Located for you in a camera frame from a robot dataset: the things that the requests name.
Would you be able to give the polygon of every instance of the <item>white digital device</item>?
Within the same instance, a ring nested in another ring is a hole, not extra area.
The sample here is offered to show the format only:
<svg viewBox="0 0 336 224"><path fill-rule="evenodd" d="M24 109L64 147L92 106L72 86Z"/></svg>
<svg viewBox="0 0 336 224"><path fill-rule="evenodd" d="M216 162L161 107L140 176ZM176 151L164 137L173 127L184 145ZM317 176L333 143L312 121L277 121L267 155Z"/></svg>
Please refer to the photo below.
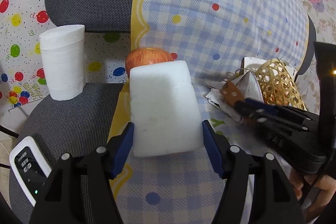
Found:
<svg viewBox="0 0 336 224"><path fill-rule="evenodd" d="M9 155L10 166L23 192L35 206L35 197L46 182L51 167L35 140L28 136Z"/></svg>

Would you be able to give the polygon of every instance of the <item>floor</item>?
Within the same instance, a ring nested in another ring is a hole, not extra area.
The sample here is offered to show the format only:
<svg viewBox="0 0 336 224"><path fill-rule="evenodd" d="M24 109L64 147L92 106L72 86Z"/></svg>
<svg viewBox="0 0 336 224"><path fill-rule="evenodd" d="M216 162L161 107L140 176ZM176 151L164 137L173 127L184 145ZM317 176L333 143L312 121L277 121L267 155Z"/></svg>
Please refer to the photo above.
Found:
<svg viewBox="0 0 336 224"><path fill-rule="evenodd" d="M9 140L0 141L0 163L9 165L9 158L7 152L10 153L15 145L16 145L16 139L11 138ZM0 191L4 199L10 206L8 185L9 185L9 169L0 168Z"/></svg>

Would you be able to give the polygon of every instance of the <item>digital display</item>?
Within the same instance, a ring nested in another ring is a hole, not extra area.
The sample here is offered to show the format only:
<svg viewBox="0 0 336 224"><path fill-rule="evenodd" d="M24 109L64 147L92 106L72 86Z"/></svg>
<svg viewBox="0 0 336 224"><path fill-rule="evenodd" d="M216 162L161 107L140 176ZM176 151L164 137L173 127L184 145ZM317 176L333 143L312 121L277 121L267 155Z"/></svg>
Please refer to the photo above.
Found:
<svg viewBox="0 0 336 224"><path fill-rule="evenodd" d="M47 177L38 165L30 148L26 146L22 149L14 158L14 162L29 192L35 197L41 191Z"/></svg>

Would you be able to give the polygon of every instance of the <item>balloon patterned backdrop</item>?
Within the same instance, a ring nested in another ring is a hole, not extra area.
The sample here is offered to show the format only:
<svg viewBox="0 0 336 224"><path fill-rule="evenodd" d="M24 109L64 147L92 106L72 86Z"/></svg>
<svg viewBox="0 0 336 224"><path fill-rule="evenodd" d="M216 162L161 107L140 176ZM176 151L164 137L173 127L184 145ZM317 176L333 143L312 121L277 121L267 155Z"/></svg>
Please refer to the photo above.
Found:
<svg viewBox="0 0 336 224"><path fill-rule="evenodd" d="M54 27L44 0L0 0L0 113L48 95L39 35ZM129 51L129 34L86 33L87 82L126 82Z"/></svg>

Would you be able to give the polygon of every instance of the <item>tissue roll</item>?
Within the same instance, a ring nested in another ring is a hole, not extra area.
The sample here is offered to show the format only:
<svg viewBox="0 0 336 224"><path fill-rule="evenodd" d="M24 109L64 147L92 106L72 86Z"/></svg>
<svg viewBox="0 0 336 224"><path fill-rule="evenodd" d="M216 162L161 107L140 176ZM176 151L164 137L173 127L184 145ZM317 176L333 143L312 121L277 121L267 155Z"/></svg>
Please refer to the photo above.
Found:
<svg viewBox="0 0 336 224"><path fill-rule="evenodd" d="M131 69L130 95L134 156L166 155L203 146L201 113L185 61Z"/></svg>
<svg viewBox="0 0 336 224"><path fill-rule="evenodd" d="M44 74L54 100L69 100L83 91L84 30L84 25L67 25L40 35Z"/></svg>

